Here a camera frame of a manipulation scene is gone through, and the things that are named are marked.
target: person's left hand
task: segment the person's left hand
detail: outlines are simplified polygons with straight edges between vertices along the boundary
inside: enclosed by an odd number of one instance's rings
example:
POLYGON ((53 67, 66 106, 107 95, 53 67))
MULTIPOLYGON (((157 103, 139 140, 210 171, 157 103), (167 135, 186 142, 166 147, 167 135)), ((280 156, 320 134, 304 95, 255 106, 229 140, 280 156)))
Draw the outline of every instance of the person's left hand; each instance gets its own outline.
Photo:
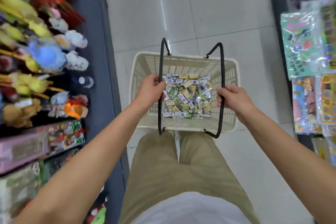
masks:
POLYGON ((134 101, 137 101, 138 104, 146 107, 148 110, 160 99, 165 89, 166 81, 162 80, 162 82, 159 83, 159 76, 157 74, 151 74, 141 81, 134 101))

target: person's left arm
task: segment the person's left arm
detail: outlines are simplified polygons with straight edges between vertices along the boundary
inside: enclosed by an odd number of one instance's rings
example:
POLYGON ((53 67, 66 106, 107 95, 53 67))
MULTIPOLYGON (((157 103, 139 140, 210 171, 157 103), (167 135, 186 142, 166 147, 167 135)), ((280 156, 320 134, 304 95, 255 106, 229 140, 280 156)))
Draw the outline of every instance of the person's left arm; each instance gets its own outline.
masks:
POLYGON ((157 75, 143 79, 134 101, 48 181, 14 224, 82 223, 141 117, 165 88, 157 75))

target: tile floor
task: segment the tile floor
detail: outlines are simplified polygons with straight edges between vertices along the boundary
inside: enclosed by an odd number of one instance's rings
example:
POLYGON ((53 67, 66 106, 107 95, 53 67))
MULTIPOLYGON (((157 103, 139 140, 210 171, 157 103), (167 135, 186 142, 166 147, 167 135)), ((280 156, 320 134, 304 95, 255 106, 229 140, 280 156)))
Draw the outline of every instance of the tile floor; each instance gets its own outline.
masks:
MULTIPOLYGON (((174 55, 208 53, 217 42, 238 61, 243 86, 257 107, 293 132, 292 111, 270 0, 107 0, 121 107, 128 105, 134 56, 160 51, 163 37, 174 55)), ((139 139, 127 146, 129 163, 139 139)), ((313 223, 274 165, 239 124, 216 145, 245 188, 261 223, 313 223)))

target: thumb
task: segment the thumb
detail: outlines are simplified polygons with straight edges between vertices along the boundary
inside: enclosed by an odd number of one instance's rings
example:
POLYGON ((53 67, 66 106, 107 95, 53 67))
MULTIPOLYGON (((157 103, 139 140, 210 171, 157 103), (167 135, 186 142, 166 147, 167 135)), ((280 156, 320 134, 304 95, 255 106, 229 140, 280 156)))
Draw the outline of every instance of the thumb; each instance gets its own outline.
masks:
POLYGON ((166 89, 166 81, 163 80, 155 88, 157 89, 158 92, 164 91, 166 89))
POLYGON ((228 91, 227 89, 221 88, 221 87, 216 88, 216 91, 219 95, 222 95, 225 98, 228 98, 233 94, 230 91, 228 91))

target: white shirt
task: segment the white shirt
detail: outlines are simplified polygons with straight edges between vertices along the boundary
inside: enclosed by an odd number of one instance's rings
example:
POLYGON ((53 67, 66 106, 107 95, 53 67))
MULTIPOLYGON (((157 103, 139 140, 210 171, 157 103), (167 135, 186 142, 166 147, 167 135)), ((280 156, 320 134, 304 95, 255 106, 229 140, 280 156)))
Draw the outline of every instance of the white shirt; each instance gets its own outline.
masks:
POLYGON ((241 210, 219 197, 184 192, 140 214, 132 224, 251 224, 241 210))

